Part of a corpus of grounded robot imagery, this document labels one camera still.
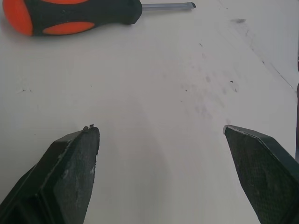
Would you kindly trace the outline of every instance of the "screwdriver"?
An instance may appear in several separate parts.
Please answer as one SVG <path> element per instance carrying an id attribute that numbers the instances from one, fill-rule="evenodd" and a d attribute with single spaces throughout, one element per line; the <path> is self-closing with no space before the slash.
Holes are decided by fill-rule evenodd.
<path id="1" fill-rule="evenodd" d="M 139 0 L 3 0 L 4 14 L 18 32 L 69 35 L 108 23 L 135 24 L 142 11 L 192 9 L 195 4 L 141 4 Z"/>

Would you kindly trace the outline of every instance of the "rubber grip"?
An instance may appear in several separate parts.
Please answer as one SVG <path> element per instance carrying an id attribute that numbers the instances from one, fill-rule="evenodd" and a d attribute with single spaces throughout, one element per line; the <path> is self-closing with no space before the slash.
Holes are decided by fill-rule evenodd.
<path id="1" fill-rule="evenodd" d="M 108 23 L 134 24 L 139 0 L 3 0 L 9 23 L 25 35 L 69 35 Z"/>

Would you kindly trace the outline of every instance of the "white surface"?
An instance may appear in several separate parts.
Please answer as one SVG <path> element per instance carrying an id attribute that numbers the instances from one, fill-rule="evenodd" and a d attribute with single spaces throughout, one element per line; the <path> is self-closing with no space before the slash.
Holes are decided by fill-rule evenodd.
<path id="1" fill-rule="evenodd" d="M 0 201 L 51 142 L 94 123 L 85 224 L 259 223 L 222 129 L 262 132 L 294 156 L 297 97 L 261 59 L 297 85 L 299 2 L 195 3 L 59 38 L 19 35 L 1 12 Z M 246 19 L 252 45 L 231 19 Z"/>

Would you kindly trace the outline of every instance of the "dark stain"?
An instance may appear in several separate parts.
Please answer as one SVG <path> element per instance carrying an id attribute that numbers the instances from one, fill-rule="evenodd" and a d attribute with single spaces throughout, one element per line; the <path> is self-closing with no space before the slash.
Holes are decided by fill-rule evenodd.
<path id="1" fill-rule="evenodd" d="M 210 83 L 210 82 L 211 82 L 211 78 L 210 78 L 209 76 L 207 76 L 207 77 L 206 77 L 206 81 L 207 81 L 208 83 Z"/>
<path id="2" fill-rule="evenodd" d="M 231 20 L 231 22 L 235 22 L 235 23 L 244 23 L 246 21 L 246 19 L 233 19 Z"/>

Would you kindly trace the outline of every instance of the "metal shaft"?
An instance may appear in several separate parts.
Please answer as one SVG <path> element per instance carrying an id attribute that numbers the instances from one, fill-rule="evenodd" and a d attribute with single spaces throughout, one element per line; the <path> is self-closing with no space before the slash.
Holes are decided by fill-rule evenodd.
<path id="1" fill-rule="evenodd" d="M 193 2 L 186 3 L 167 3 L 167 4 L 142 4 L 143 11 L 156 11 L 156 10 L 180 10 L 196 8 Z"/>

